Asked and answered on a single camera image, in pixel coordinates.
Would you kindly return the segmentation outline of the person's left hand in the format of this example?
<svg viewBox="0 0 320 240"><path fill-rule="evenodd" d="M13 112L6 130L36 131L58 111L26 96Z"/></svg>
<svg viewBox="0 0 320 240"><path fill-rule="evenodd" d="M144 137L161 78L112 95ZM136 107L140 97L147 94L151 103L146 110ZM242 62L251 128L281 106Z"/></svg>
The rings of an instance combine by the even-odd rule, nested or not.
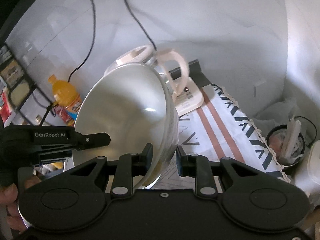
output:
<svg viewBox="0 0 320 240"><path fill-rule="evenodd" d="M18 188L16 184L1 187L1 205L7 209L6 223L12 230L23 233L27 227L18 211L17 207Z"/></svg>

